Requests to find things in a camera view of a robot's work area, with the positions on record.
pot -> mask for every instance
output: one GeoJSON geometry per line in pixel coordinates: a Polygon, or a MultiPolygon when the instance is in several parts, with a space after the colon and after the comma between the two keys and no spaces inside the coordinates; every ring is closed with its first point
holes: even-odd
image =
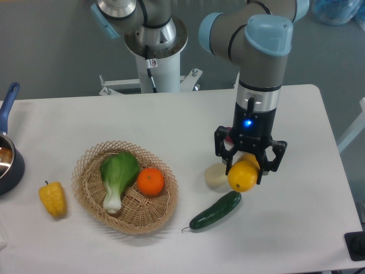
{"type": "Polygon", "coordinates": [[[7,120],[20,85],[12,83],[0,108],[0,195],[12,190],[22,179],[23,156],[7,136],[7,120]]]}

metal stand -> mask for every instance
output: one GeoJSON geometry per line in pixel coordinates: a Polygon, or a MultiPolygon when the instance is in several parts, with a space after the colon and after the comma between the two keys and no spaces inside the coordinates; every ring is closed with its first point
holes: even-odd
{"type": "Polygon", "coordinates": [[[341,153],[360,132],[365,128],[365,98],[360,100],[360,106],[362,112],[348,127],[348,129],[342,134],[337,141],[338,151],[341,153]]]}
{"type": "MultiPolygon", "coordinates": [[[[180,78],[180,90],[181,91],[198,91],[200,85],[197,84],[203,71],[193,68],[192,71],[187,76],[181,76],[180,78]]],[[[99,95],[124,95],[123,90],[138,89],[141,87],[139,79],[130,80],[115,80],[115,81],[104,81],[103,76],[100,75],[100,84],[102,90],[99,95]]]]}

light blue joint cap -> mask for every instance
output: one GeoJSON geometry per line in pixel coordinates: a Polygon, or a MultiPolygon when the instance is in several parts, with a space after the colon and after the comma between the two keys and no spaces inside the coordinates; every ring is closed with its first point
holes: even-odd
{"type": "Polygon", "coordinates": [[[291,50],[293,24],[276,15],[250,17],[245,29],[246,39],[259,51],[272,56],[285,56],[291,50]]]}
{"type": "Polygon", "coordinates": [[[205,49],[207,52],[212,53],[210,50],[210,31],[212,29],[213,23],[216,18],[222,13],[211,13],[207,15],[203,21],[201,21],[199,31],[198,31],[198,38],[200,46],[205,49]]]}
{"type": "Polygon", "coordinates": [[[309,10],[309,0],[297,0],[297,13],[295,14],[294,21],[304,17],[309,10]]]}
{"type": "Polygon", "coordinates": [[[91,13],[94,15],[96,22],[102,28],[104,33],[110,38],[115,39],[120,37],[120,35],[113,29],[109,22],[104,18],[96,4],[91,5],[91,13]]]}

wicker basket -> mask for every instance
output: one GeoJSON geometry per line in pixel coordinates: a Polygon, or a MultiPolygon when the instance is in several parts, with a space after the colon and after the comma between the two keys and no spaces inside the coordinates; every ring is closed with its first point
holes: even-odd
{"type": "Polygon", "coordinates": [[[171,217],[177,203],[177,183],[170,168],[141,147],[121,141],[101,143],[86,151],[72,174],[72,188],[75,198],[92,216],[128,234],[147,233],[160,228],[171,217]],[[108,214],[103,209],[106,191],[100,166],[107,157],[122,151],[133,154],[141,168],[158,168],[164,175],[165,185],[158,195],[145,196],[134,182],[121,196],[121,210],[108,214]]]}

green cucumber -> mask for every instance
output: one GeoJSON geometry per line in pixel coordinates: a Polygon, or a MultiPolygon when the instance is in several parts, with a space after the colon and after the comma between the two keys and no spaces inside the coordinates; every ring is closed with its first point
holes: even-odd
{"type": "Polygon", "coordinates": [[[189,227],[186,228],[197,230],[215,223],[234,210],[234,208],[240,203],[241,198],[242,195],[239,192],[228,192],[222,198],[217,200],[211,207],[195,216],[190,221],[189,227]]]}

